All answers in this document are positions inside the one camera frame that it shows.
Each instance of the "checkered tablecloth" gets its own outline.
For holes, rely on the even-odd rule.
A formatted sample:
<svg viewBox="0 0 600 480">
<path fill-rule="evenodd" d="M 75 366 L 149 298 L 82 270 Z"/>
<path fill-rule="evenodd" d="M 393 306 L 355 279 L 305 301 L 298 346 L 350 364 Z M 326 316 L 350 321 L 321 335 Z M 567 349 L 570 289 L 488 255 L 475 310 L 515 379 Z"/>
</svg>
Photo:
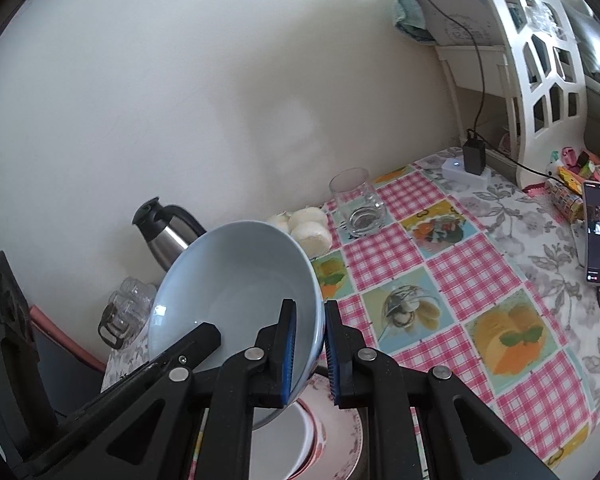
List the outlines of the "checkered tablecloth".
<svg viewBox="0 0 600 480">
<path fill-rule="evenodd" d="M 375 235 L 351 237 L 336 205 L 325 204 L 334 245 L 312 262 L 328 284 L 324 299 L 399 364 L 449 366 L 533 452 L 557 463 L 595 422 L 563 330 L 452 190 L 417 162 L 390 176 L 376 183 L 388 215 Z M 337 289 L 334 273 L 344 274 Z M 416 297 L 392 318 L 385 300 L 399 287 Z"/>
</svg>

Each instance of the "smartphone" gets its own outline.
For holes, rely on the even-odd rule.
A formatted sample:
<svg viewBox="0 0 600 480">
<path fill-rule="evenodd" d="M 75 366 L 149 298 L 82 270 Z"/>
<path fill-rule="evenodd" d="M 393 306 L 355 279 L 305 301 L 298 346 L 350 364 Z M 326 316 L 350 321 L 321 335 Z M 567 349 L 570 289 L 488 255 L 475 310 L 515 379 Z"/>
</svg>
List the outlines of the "smartphone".
<svg viewBox="0 0 600 480">
<path fill-rule="evenodd" d="M 600 182 L 584 181 L 582 199 L 587 229 L 587 283 L 600 285 Z"/>
</svg>

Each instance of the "triangular cutout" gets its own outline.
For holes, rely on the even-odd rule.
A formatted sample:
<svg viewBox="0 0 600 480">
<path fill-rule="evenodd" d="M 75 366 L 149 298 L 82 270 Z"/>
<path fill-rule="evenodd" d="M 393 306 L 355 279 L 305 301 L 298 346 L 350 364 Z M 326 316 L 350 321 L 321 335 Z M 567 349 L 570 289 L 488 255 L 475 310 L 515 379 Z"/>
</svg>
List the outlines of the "triangular cutout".
<svg viewBox="0 0 600 480">
<path fill-rule="evenodd" d="M 107 453 L 120 460 L 139 465 L 149 448 L 151 437 L 164 409 L 164 400 L 156 400 L 136 421 L 107 446 Z"/>
<path fill-rule="evenodd" d="M 486 464 L 511 452 L 509 443 L 475 413 L 463 398 L 455 399 L 454 406 L 475 463 Z"/>
</svg>

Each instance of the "black handle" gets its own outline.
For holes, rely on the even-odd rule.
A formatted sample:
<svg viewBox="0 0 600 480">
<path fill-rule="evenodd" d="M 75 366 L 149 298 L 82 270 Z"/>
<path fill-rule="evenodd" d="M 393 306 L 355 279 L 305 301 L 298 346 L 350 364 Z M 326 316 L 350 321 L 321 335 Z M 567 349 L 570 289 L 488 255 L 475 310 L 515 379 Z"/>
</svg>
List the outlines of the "black handle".
<svg viewBox="0 0 600 480">
<path fill-rule="evenodd" d="M 166 205 L 160 210 L 160 216 L 164 220 L 170 220 L 172 216 L 177 216 L 187 226 L 189 226 L 198 237 L 201 237 L 206 233 L 206 229 L 200 225 L 195 217 L 186 209 L 181 208 L 179 205 Z"/>
</svg>

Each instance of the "light blue bowl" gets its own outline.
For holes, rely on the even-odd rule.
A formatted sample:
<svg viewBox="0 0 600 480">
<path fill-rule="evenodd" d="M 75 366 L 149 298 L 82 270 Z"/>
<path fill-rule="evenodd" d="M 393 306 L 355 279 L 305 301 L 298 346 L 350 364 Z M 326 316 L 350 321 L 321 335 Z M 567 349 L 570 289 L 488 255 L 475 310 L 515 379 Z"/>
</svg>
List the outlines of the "light blue bowl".
<svg viewBox="0 0 600 480">
<path fill-rule="evenodd" d="M 296 302 L 298 315 L 291 403 L 304 389 L 322 349 L 324 307 L 304 251 L 289 235 L 264 222 L 226 224 L 178 257 L 155 297 L 149 357 L 154 359 L 206 321 L 218 328 L 222 343 L 196 371 L 220 366 L 253 346 L 258 330 L 278 322 L 285 298 Z M 256 408 L 253 429 L 281 411 Z"/>
</svg>

